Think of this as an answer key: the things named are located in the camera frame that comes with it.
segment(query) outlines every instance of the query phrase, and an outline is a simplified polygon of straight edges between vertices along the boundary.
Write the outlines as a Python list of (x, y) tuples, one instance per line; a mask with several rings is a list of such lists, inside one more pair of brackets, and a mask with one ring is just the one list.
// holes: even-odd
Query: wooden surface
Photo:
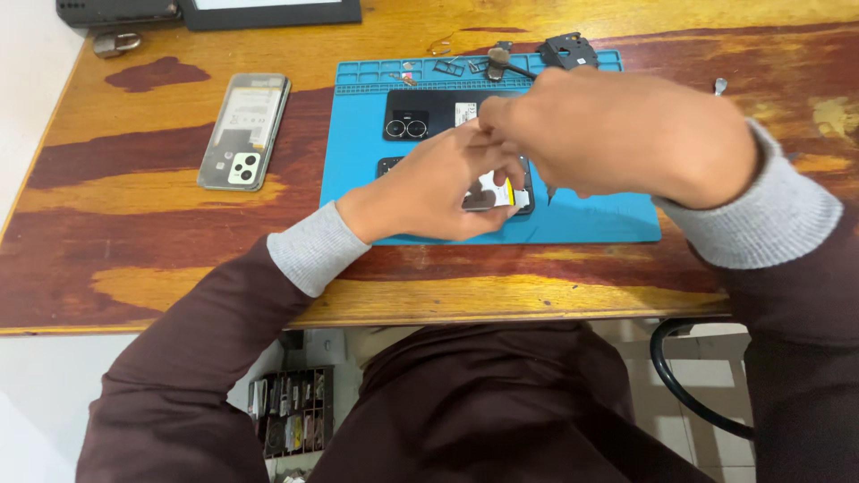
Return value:
[[(859, 3), (363, 0), (362, 24), (189, 33), (136, 28), (100, 60), (84, 45), (0, 245), (0, 333), (132, 332), (214, 265), (316, 208), (342, 60), (452, 55), (573, 29), (627, 70), (726, 95), (796, 166), (859, 201)], [(293, 92), (263, 189), (205, 191), (196, 173), (230, 76), (282, 72)], [(707, 315), (715, 278), (661, 215), (658, 243), (377, 247), (305, 326)]]

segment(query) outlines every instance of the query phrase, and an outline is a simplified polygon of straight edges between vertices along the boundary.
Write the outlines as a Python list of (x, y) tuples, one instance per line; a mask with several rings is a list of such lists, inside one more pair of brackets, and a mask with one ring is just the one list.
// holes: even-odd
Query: right hand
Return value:
[(549, 68), (524, 95), (484, 101), (478, 117), (543, 181), (582, 197), (648, 193), (707, 209), (739, 197), (755, 174), (740, 110), (658, 77)]

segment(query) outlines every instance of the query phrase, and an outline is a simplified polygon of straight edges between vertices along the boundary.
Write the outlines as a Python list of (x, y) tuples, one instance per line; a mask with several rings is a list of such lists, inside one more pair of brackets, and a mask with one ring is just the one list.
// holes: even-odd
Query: black cable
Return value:
[(683, 320), (683, 319), (668, 319), (656, 328), (653, 335), (650, 336), (650, 360), (656, 368), (656, 373), (665, 383), (665, 386), (674, 394), (674, 397), (680, 400), (684, 406), (692, 410), (693, 413), (700, 416), (702, 419), (712, 424), (717, 428), (721, 428), (735, 436), (745, 439), (754, 439), (754, 429), (751, 426), (746, 426), (732, 419), (725, 418), (719, 413), (716, 413), (707, 406), (701, 404), (697, 399), (687, 393), (683, 386), (677, 382), (674, 373), (668, 368), (668, 362), (665, 360), (665, 353), (662, 350), (664, 339), (677, 332), (680, 329), (692, 327), (697, 324), (706, 324), (715, 322), (713, 320)]

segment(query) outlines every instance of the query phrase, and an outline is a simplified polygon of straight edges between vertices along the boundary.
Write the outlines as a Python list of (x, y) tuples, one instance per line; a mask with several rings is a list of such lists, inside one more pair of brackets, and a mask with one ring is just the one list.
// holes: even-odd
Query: sticker on phone back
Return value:
[(454, 106), (454, 111), (454, 125), (465, 124), (466, 122), (478, 117), (478, 103), (457, 102)]

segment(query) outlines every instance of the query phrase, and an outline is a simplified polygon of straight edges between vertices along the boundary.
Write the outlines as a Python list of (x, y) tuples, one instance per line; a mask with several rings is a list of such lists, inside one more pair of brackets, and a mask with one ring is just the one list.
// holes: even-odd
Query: left hand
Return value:
[(462, 199), (481, 174), (495, 170), (522, 189), (519, 156), (493, 143), (476, 119), (418, 144), (387, 174), (355, 188), (337, 202), (343, 221), (364, 243), (391, 235), (466, 240), (501, 228), (518, 208), (501, 206), (468, 212)]

